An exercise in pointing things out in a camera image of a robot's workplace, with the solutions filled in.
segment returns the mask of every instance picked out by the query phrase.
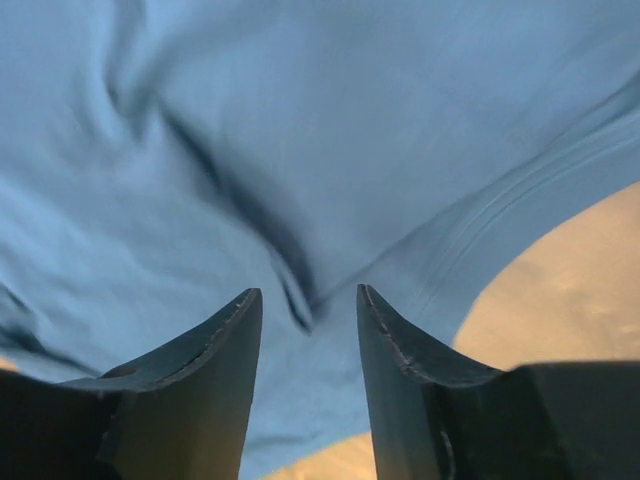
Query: blue fabric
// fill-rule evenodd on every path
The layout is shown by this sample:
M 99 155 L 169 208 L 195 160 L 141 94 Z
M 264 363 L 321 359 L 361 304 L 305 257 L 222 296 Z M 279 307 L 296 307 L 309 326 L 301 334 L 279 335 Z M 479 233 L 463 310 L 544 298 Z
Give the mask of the blue fabric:
M 450 342 L 640 180 L 640 4 L 5 0 L 0 353 L 49 381 L 266 301 L 241 478 L 368 428 L 355 285 Z

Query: blue towel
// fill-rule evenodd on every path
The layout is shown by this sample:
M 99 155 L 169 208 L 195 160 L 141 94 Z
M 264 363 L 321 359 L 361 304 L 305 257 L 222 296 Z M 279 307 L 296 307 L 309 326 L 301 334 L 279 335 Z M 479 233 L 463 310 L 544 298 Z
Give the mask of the blue towel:
M 640 3 L 5 0 L 0 355 L 99 375 L 265 294 L 241 478 L 366 431 L 355 285 L 451 342 L 640 180 Z

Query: black plastic part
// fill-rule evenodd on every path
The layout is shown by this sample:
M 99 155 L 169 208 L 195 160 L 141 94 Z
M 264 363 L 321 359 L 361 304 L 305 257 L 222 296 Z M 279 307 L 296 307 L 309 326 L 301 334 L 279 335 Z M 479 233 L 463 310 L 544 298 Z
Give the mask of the black plastic part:
M 0 372 L 0 478 L 237 478 L 261 327 L 252 289 L 99 379 Z
M 358 290 L 379 480 L 638 479 L 640 363 L 502 372 Z

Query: wooden surface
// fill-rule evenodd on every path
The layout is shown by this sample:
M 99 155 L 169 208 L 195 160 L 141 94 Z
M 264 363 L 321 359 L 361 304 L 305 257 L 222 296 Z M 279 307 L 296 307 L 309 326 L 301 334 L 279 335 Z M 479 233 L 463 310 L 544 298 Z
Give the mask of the wooden surface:
M 539 240 L 485 289 L 456 348 L 507 369 L 540 360 L 640 358 L 640 184 Z M 369 435 L 269 480 L 374 480 Z

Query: wooden table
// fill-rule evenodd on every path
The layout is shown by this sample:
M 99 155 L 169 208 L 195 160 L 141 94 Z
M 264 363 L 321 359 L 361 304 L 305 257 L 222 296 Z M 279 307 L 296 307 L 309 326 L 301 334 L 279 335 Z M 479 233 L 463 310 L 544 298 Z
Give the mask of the wooden table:
M 485 289 L 456 348 L 502 369 L 542 360 L 640 359 L 640 184 L 574 217 Z M 374 480 L 369 435 L 268 480 Z

